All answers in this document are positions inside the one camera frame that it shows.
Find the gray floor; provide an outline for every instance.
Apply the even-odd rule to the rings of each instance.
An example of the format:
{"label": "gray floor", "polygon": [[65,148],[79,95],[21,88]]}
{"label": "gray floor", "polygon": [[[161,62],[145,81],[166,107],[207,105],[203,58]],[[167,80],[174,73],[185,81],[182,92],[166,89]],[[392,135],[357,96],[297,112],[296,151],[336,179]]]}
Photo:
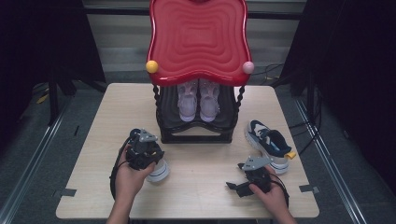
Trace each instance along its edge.
{"label": "gray floor", "polygon": [[[108,83],[149,82],[147,75],[140,73],[109,73],[106,76]],[[248,84],[258,85],[262,81],[263,75],[257,75],[252,77]],[[42,162],[37,165],[37,172],[21,199],[15,216],[12,217],[12,223],[105,223],[104,220],[61,220],[55,216],[60,199],[54,197],[53,194],[55,190],[66,186],[103,97],[101,92],[85,84],[76,84],[78,92],[74,97],[67,98],[60,94],[61,107],[68,101],[70,104],[64,111],[62,123],[49,143]],[[0,157],[2,171],[0,173],[0,205],[2,207],[17,185],[20,176],[24,174],[27,164],[48,129],[49,101],[36,104],[35,101],[42,92],[40,88],[36,91],[32,103],[21,117],[19,130]],[[296,99],[290,96],[289,86],[276,88],[276,94],[289,126],[301,123],[303,120],[295,104]],[[353,140],[345,138],[343,126],[331,110],[324,104],[321,111],[320,135],[351,194],[356,199],[366,222],[394,223],[396,220],[395,196],[362,157]],[[310,135],[304,125],[292,128],[290,131],[295,135],[293,138],[298,150],[303,149],[310,142]],[[354,223],[315,144],[307,148],[301,155],[301,160],[310,184],[319,189],[315,197],[320,214],[315,218],[298,219],[299,223]],[[270,221],[259,220],[258,222],[269,223]],[[197,223],[197,221],[151,220],[149,223]],[[256,223],[256,220],[221,220],[219,223],[248,224]]]}

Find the wooden table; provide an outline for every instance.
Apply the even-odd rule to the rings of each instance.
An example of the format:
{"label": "wooden table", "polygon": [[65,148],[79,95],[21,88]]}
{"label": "wooden table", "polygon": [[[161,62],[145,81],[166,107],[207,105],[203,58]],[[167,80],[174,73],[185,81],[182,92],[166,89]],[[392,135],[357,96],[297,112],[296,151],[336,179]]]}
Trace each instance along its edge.
{"label": "wooden table", "polygon": [[[161,183],[145,182],[130,216],[147,219],[270,217],[254,195],[239,198],[225,184],[227,181],[246,182],[237,163],[245,162],[249,155],[260,156],[244,136],[250,119],[279,130],[295,150],[274,89],[246,86],[231,144],[174,145],[159,141],[170,175]],[[109,85],[66,186],[77,192],[74,197],[62,197],[57,217],[108,217],[114,203],[108,177],[119,148],[133,128],[145,128],[161,136],[155,119],[152,85]],[[186,132],[208,131],[194,128]],[[299,189],[299,186],[308,185],[308,180],[298,155],[290,161],[289,171],[280,178],[290,194],[291,213],[295,217],[316,217],[318,206],[313,193],[302,193]]]}

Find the sneaker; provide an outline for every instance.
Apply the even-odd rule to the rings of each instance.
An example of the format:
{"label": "sneaker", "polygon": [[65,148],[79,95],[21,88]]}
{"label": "sneaker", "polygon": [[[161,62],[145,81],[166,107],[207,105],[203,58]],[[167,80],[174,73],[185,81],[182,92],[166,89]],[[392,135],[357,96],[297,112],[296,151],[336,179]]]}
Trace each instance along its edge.
{"label": "sneaker", "polygon": [[295,155],[291,147],[286,144],[285,138],[277,130],[270,130],[257,120],[251,121],[245,129],[247,141],[263,156],[269,158],[272,168],[277,175],[284,174],[289,168],[289,158]]}
{"label": "sneaker", "polygon": [[185,122],[192,121],[195,118],[195,111],[197,109],[197,89],[197,79],[177,85],[178,111],[180,118]]}
{"label": "sneaker", "polygon": [[205,122],[211,122],[219,113],[219,83],[200,79],[199,91],[201,93],[201,119]]}

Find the cable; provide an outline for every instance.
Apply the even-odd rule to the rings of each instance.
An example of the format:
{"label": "cable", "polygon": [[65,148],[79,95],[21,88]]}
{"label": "cable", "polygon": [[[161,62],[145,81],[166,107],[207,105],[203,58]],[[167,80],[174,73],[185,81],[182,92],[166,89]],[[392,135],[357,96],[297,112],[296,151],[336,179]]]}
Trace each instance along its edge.
{"label": "cable", "polygon": [[300,134],[303,134],[303,133],[306,133],[306,132],[308,132],[307,129],[305,129],[304,131],[302,131],[302,132],[300,132],[300,133],[297,133],[297,134],[292,135],[292,137],[296,137],[296,136],[298,136],[298,135],[300,135]]}
{"label": "cable", "polygon": [[323,97],[321,96],[321,94],[319,94],[318,91],[317,91],[317,98],[318,98],[317,99],[317,105],[316,105],[317,113],[315,114],[315,119],[317,117],[319,119],[317,131],[314,133],[314,136],[312,136],[311,140],[306,144],[306,146],[299,152],[300,156],[303,155],[303,153],[306,151],[306,149],[312,144],[312,142],[314,142],[314,140],[317,138],[317,136],[319,134],[319,130],[320,130],[320,126],[321,126],[321,105],[322,105]]}
{"label": "cable", "polygon": [[277,69],[279,66],[283,65],[283,63],[271,63],[268,64],[264,67],[264,71],[263,72],[258,72],[258,73],[253,73],[250,74],[251,76],[258,76],[258,75],[265,75],[264,80],[262,81],[262,83],[260,83],[260,85],[262,86],[267,80],[268,80],[268,73]]}
{"label": "cable", "polygon": [[282,191],[283,191],[283,195],[285,196],[286,206],[289,207],[289,197],[290,197],[290,196],[289,196],[289,194],[288,194],[288,191],[286,190],[285,184],[284,184],[283,181],[279,178],[279,176],[273,175],[273,174],[270,174],[270,175],[271,175],[271,176],[274,176],[274,177],[278,180],[278,181],[275,181],[275,180],[271,179],[271,183],[274,183],[274,184],[280,186],[280,188],[281,188]]}
{"label": "cable", "polygon": [[289,126],[289,129],[297,128],[297,127],[303,126],[303,125],[305,125],[305,124],[307,124],[307,122],[306,122],[306,121],[303,121],[303,122],[301,122],[301,123],[298,123],[298,124],[294,124],[294,125]]}
{"label": "cable", "polygon": [[117,170],[118,170],[118,169],[120,168],[121,164],[125,163],[125,161],[123,161],[123,162],[119,165],[122,151],[125,149],[126,145],[128,144],[128,142],[129,142],[130,140],[131,140],[131,137],[128,137],[128,138],[125,140],[125,142],[122,144],[122,147],[121,147],[120,150],[119,150],[119,155],[117,156],[116,162],[114,163],[114,168],[113,168],[113,169],[117,169]]}
{"label": "cable", "polygon": [[119,167],[117,167],[117,168],[120,169],[120,167],[121,167],[125,162],[128,162],[128,160],[127,160],[127,161],[123,161],[122,163],[120,163]]}

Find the metal rail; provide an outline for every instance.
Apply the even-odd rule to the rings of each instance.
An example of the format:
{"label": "metal rail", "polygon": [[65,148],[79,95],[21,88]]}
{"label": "metal rail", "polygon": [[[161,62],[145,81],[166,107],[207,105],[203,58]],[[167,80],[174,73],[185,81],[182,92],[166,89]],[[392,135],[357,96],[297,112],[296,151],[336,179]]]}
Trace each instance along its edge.
{"label": "metal rail", "polygon": [[18,211],[18,208],[21,205],[21,202],[29,189],[30,184],[37,173],[37,170],[40,166],[40,163],[43,161],[50,143],[58,132],[59,126],[62,123],[62,119],[64,117],[65,110],[69,107],[72,97],[67,97],[65,105],[59,114],[58,118],[52,123],[51,126],[48,127],[46,130],[43,138],[41,139],[40,144],[35,150],[35,154],[33,155],[32,159],[30,159],[28,165],[26,166],[20,180],[18,181],[17,185],[15,186],[14,190],[8,196],[4,206],[0,211],[0,223],[1,224],[9,224],[11,223],[12,219],[14,218],[15,214]]}
{"label": "metal rail", "polygon": [[352,192],[349,190],[344,178],[341,176],[340,172],[338,171],[338,168],[335,165],[334,160],[332,159],[332,155],[330,154],[329,150],[324,144],[323,139],[321,138],[320,134],[316,134],[318,133],[317,127],[315,127],[309,122],[309,118],[306,115],[305,105],[301,100],[296,100],[296,104],[301,117],[307,124],[306,128],[311,134],[311,137],[316,136],[314,142],[317,147],[318,153],[322,158],[327,168],[327,171],[329,172],[330,177],[332,178],[332,182],[334,183],[335,187],[338,190],[338,193],[340,194],[341,199],[343,200],[346,210],[348,211],[350,217],[352,218],[353,223],[357,223],[357,224],[367,223],[366,219],[364,218],[363,212],[361,211],[358,203],[356,202]]}

